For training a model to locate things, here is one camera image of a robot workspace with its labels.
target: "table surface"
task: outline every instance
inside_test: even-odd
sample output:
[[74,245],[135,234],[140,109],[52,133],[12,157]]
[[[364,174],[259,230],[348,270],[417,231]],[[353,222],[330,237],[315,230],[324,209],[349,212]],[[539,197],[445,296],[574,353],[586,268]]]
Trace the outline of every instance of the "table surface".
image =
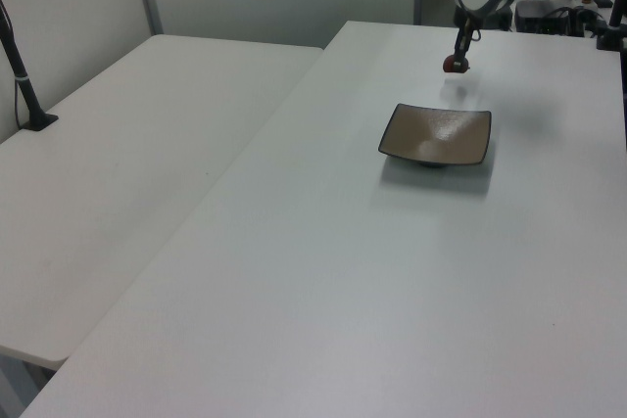
[[[24,418],[625,416],[618,56],[456,34],[347,23]],[[398,103],[486,162],[378,154]]]
[[0,146],[0,353],[57,368],[321,51],[156,36]]

